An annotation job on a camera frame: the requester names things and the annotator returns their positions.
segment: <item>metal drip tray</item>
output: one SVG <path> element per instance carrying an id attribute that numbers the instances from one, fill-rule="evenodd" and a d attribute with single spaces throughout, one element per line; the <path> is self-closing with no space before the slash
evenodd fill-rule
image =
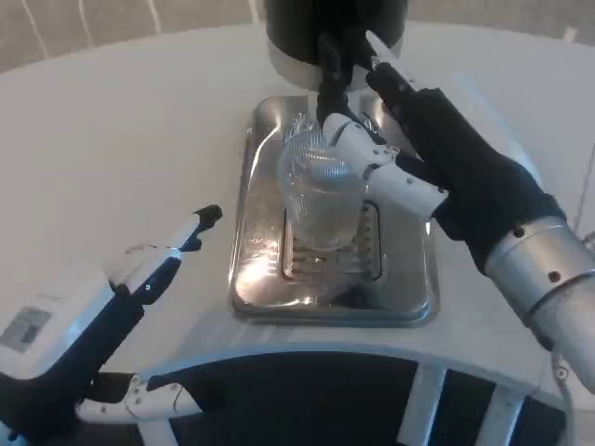
<path id="1" fill-rule="evenodd" d="M 438 311 L 430 224 L 366 193 L 350 246 L 315 252 L 285 219 L 276 164 L 284 131 L 307 110 L 306 97 L 269 98 L 248 128 L 230 270 L 239 317 L 270 323 L 418 326 Z M 390 144 L 410 150 L 376 98 L 362 110 Z"/>
<path id="2" fill-rule="evenodd" d="M 296 282 L 320 282 L 333 277 L 335 281 L 358 279 L 375 281 L 380 277 L 380 233 L 376 206 L 367 202 L 357 234 L 349 246 L 329 253 L 312 251 L 299 243 L 285 220 L 283 272 Z"/>

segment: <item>floor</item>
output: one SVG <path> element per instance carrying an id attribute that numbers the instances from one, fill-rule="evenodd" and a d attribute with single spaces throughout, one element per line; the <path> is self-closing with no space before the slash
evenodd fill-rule
<path id="1" fill-rule="evenodd" d="M 159 33 L 264 20 L 264 0 L 2 0 L 0 72 Z M 409 19 L 595 45 L 593 0 L 410 0 Z"/>

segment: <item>white table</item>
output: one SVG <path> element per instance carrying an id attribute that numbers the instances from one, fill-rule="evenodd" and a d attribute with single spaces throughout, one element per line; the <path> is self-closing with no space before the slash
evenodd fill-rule
<path id="1" fill-rule="evenodd" d="M 403 58 L 429 85 L 452 71 L 471 78 L 507 117 L 574 221 L 595 141 L 595 49 L 410 22 Z M 2 308 L 16 308 L 73 262 L 105 264 L 218 203 L 224 218 L 205 234 L 202 252 L 187 256 L 107 370 L 197 355 L 208 361 L 338 349 L 436 359 L 556 400 L 549 355 L 475 271 L 466 247 L 439 230 L 442 308 L 424 328 L 274 327 L 234 319 L 228 268 L 246 125 L 259 101 L 296 93 L 269 64 L 260 26 L 122 43 L 0 75 Z M 593 228 L 581 231 L 595 229 L 595 208 L 584 212 Z"/>

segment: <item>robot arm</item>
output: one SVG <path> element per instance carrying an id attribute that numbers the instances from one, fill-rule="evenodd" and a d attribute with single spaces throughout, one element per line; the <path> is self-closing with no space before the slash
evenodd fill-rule
<path id="1" fill-rule="evenodd" d="M 21 435 L 33 442 L 51 439 L 75 426 L 76 415 L 86 419 L 93 408 L 103 420 L 121 423 L 151 419 L 157 413 L 163 418 L 200 412 L 199 398 L 191 397 L 188 381 L 176 389 L 168 386 L 167 391 L 159 379 L 153 380 L 156 384 L 140 383 L 124 375 L 129 382 L 126 387 L 146 398 L 134 410 L 124 398 L 106 413 L 114 386 L 105 384 L 111 380 L 99 369 L 142 319 L 143 306 L 154 303 L 173 281 L 184 253 L 200 250 L 200 233 L 220 218 L 218 206 L 203 208 L 164 244 L 129 250 L 107 276 L 100 269 L 77 266 L 52 290 L 25 302 L 16 314 L 2 315 L 0 420 L 11 430 L 11 437 Z M 91 400 L 75 410 L 87 395 Z"/>
<path id="2" fill-rule="evenodd" d="M 540 344 L 559 353 L 554 372 L 571 404 L 570 440 L 594 441 L 595 256 L 544 192 L 521 146 L 468 83 L 422 88 L 377 37 L 368 32 L 366 39 L 369 54 L 358 49 L 353 58 L 369 70 L 369 85 L 423 165 L 411 168 L 400 152 L 369 138 L 329 101 L 328 84 L 340 72 L 326 75 L 321 85 L 318 114 L 325 135 L 370 188 L 423 218 L 435 217 L 451 239 L 467 244 L 478 270 Z M 325 42 L 321 52 L 326 60 L 338 54 Z"/>

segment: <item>label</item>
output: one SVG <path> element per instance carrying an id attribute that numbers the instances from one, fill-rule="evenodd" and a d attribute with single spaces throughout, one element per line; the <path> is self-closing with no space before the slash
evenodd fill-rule
<path id="1" fill-rule="evenodd" d="M 38 308 L 25 307 L 0 334 L 0 345 L 24 353 L 44 328 L 51 314 Z"/>

